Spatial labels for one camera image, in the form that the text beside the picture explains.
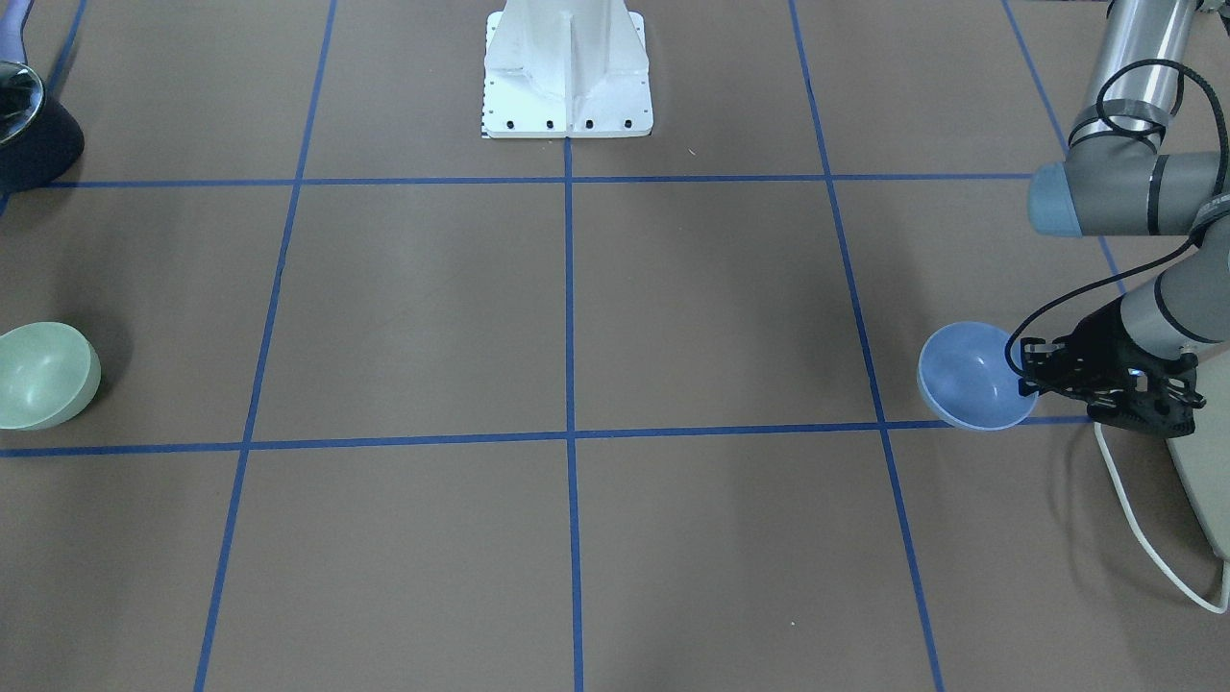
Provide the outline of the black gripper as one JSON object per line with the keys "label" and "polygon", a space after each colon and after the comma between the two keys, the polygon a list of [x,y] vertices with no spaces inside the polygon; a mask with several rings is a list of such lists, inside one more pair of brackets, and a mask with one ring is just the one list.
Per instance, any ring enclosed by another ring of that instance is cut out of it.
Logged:
{"label": "black gripper", "polygon": [[1020,395],[1054,393],[1077,399],[1090,420],[1154,438],[1196,431],[1196,412],[1207,399],[1196,390],[1198,358],[1156,358],[1121,327],[1080,327],[1018,345]]}

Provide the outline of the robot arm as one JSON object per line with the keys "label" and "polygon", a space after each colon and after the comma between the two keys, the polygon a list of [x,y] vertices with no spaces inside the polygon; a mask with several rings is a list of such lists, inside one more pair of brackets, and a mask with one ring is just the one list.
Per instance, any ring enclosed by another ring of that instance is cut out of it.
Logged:
{"label": "robot arm", "polygon": [[1194,433],[1202,352],[1228,340],[1228,113],[1182,57],[1218,1],[1113,1],[1066,159],[1038,168],[1038,234],[1165,236],[1181,245],[1119,273],[1148,280],[1054,340],[1017,328],[1002,356],[1023,397],[1079,399],[1098,424],[1156,438]]}

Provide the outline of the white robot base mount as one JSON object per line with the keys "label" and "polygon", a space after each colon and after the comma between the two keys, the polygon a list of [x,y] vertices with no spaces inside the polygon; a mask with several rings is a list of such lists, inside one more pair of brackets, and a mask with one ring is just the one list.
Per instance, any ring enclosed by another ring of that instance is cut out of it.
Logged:
{"label": "white robot base mount", "polygon": [[480,134],[649,136],[649,44],[624,1],[508,1],[483,22]]}

